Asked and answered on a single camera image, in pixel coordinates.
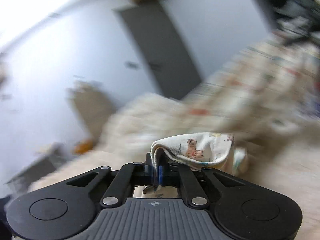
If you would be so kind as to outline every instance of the floor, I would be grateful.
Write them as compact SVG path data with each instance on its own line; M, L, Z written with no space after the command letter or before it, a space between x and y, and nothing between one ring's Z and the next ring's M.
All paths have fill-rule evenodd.
M242 176L287 195L300 206L303 222L295 240L320 238L320 129L316 126L287 140L270 138L265 149L256 151L248 172ZM306 237L317 230L317 236Z

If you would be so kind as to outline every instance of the cartoon print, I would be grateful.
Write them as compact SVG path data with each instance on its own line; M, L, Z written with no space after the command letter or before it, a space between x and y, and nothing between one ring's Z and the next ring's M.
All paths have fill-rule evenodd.
M214 132L214 133L210 133L209 136L210 136L210 137L220 137L220 136L221 136L221 133Z
M187 141L188 149L186 152L187 157L201 158L203 157L203 150L196 150L197 141L193 139L189 139Z

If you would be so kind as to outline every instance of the ribbed grip pad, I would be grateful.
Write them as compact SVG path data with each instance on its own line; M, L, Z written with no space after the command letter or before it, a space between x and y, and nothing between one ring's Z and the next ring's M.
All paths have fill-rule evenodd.
M203 210L182 199L128 198L118 208L103 209L97 219L70 240L231 240Z

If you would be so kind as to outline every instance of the patterned fabric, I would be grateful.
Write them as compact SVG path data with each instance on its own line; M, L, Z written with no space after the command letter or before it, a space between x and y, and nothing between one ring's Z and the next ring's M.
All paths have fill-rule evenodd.
M286 33L242 50L221 71L183 100L173 134L235 132L292 133L319 117L319 47L311 42L285 46Z
M187 164L195 170L203 166L222 167L232 146L232 135L221 133L182 134L155 141L151 146L151 161L158 170L159 150L169 159Z

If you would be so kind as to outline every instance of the circular cap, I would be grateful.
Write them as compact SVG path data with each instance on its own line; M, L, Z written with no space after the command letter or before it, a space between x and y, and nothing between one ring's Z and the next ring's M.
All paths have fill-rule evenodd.
M249 218L257 221L269 221L279 214L276 204L261 199L252 199L243 203L242 211Z
M67 203L56 198L41 199L30 207L30 214L40 220L54 220L68 210Z
M118 203L118 199L116 197L105 197L102 199L102 203L105 205L114 205Z
M204 197L195 197L191 201L194 205L199 205L199 206L205 205L208 202Z

